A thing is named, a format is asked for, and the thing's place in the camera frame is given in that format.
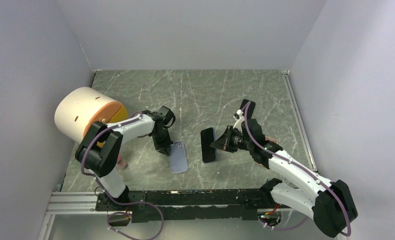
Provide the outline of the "blue smartphone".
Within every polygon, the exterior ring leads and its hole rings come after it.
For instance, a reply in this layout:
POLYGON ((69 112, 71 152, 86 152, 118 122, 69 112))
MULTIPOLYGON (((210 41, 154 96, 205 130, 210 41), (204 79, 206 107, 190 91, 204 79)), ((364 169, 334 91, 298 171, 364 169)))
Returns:
POLYGON ((217 150, 211 147, 215 141, 215 130, 213 127, 203 129, 200 132, 201 157, 204 164, 212 163, 217 160, 217 150))

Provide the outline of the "lavender phone case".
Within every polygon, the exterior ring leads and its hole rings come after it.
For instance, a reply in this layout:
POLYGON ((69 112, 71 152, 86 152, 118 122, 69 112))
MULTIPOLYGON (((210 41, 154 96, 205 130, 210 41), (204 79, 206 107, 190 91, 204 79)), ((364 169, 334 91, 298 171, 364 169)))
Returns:
POLYGON ((168 158, 172 174, 180 174, 188 170, 186 148, 182 141, 176 141, 170 146, 168 158))

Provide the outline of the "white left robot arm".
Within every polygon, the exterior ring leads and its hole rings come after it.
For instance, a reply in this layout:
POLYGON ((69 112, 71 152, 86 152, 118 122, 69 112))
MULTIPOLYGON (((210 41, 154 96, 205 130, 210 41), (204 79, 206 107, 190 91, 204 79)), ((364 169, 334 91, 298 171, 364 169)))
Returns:
POLYGON ((148 136, 152 138, 155 150, 168 157, 174 143, 169 128, 175 121, 173 111, 162 106, 158 111, 136 112, 116 123, 93 122, 75 152, 81 173, 93 177, 114 209, 123 210, 130 202, 130 190, 116 170, 121 146, 148 136))

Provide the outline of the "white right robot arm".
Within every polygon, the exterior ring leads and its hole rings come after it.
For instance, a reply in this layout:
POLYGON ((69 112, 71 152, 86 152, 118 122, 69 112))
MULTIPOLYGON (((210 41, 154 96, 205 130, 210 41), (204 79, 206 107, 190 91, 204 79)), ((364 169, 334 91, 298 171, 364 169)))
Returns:
POLYGON ((265 207, 286 205, 313 220, 326 236, 350 237, 351 222, 358 217, 358 211, 349 186, 342 180, 332 181, 310 170, 279 144, 269 140, 261 125, 252 118, 254 108, 255 102, 243 100, 233 115, 235 124, 227 126, 210 146, 229 153, 247 151, 257 164, 293 184, 289 186, 277 178, 268 180, 260 188, 260 201, 265 207))

